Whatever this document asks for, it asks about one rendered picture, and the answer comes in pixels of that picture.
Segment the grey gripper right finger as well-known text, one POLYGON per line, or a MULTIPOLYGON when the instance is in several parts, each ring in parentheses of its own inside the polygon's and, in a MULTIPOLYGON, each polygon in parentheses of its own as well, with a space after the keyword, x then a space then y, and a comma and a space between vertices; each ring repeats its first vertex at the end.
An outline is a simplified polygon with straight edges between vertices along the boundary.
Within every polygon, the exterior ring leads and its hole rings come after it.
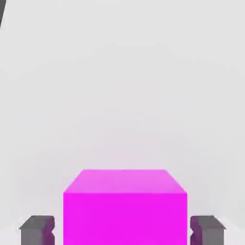
POLYGON ((241 245, 241 229, 226 217, 193 215, 189 245, 241 245))

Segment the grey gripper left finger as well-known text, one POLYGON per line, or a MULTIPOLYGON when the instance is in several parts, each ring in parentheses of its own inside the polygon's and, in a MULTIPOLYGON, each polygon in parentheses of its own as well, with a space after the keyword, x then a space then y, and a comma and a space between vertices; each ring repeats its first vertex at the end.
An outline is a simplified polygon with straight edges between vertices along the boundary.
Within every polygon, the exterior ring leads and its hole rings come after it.
POLYGON ((4 245, 56 245, 52 215, 19 217, 4 227, 4 245))

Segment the small magenta cube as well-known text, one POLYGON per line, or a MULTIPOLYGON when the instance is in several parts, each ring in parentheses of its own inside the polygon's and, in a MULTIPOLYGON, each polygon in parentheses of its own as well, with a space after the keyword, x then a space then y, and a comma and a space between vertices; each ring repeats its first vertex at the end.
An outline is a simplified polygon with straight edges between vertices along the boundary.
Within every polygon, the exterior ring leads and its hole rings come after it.
POLYGON ((64 245, 187 245, 187 223, 165 170, 83 170, 63 193, 64 245))

